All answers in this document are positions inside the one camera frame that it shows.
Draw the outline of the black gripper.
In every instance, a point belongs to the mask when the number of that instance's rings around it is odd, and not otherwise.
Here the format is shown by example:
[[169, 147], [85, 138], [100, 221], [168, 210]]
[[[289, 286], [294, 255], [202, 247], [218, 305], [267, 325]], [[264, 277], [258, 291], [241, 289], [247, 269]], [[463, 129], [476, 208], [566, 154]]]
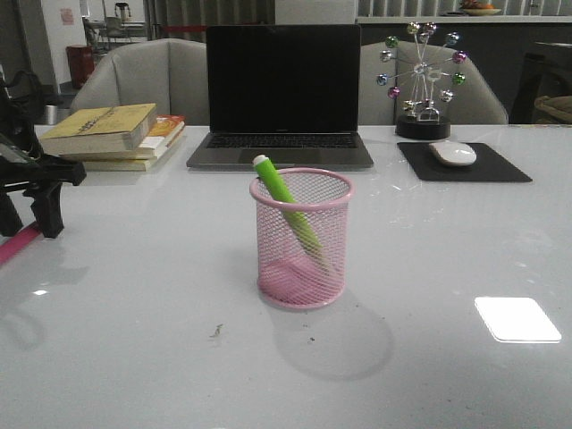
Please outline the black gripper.
[[[45, 153], [34, 128], [45, 108], [42, 85], [34, 72], [17, 71], [11, 81], [1, 80], [1, 186], [34, 182], [24, 196], [33, 199], [30, 207], [43, 235], [55, 239], [63, 230], [63, 182], [78, 186], [87, 174], [83, 163]], [[1, 235], [13, 237], [22, 227], [11, 198], [2, 193]]]

